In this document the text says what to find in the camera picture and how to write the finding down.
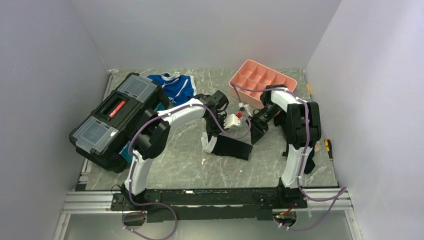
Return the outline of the black white underwear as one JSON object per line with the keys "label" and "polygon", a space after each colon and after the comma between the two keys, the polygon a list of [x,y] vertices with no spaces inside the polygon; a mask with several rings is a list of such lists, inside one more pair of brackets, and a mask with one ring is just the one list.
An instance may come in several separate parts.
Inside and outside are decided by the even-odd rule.
{"label": "black white underwear", "polygon": [[233,157],[248,161],[251,155],[253,146],[233,139],[224,135],[213,136],[202,133],[201,136],[202,149],[206,153],[214,154],[221,157]]}

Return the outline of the pink divided organizer tray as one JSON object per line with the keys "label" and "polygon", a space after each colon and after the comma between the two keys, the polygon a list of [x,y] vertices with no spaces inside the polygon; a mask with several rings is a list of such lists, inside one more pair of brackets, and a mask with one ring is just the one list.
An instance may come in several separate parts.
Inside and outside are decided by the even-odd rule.
{"label": "pink divided organizer tray", "polygon": [[293,92],[297,86],[297,81],[283,73],[280,73],[259,62],[248,59],[234,74],[228,83],[230,95],[234,98],[240,97],[242,102],[255,109],[263,108],[260,100],[261,92],[252,92],[239,88],[262,90],[268,85],[285,85]]}

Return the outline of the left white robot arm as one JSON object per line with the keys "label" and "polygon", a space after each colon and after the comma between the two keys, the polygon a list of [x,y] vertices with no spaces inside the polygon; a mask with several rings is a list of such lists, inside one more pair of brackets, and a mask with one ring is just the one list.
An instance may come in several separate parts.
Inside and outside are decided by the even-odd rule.
{"label": "left white robot arm", "polygon": [[128,152],[132,155],[127,179],[122,186],[124,204],[131,210],[139,209],[145,202],[147,177],[153,160],[162,154],[169,134],[176,128],[194,120],[206,122],[206,132],[218,136],[224,129],[225,110],[229,100],[220,90],[214,94],[198,94],[179,106],[154,111],[147,109],[142,119],[145,123],[131,139]]}

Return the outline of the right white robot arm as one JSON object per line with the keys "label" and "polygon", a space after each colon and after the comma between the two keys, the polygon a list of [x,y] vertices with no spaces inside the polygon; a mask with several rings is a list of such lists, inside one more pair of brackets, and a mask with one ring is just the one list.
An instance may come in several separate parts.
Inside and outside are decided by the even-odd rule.
{"label": "right white robot arm", "polygon": [[267,85],[261,92],[263,108],[249,118],[250,140],[257,143],[268,131],[270,121],[281,127],[286,141],[283,155],[287,159],[275,200],[280,207],[287,208],[303,195],[302,176],[322,136],[320,107],[315,101],[295,96],[283,84]]}

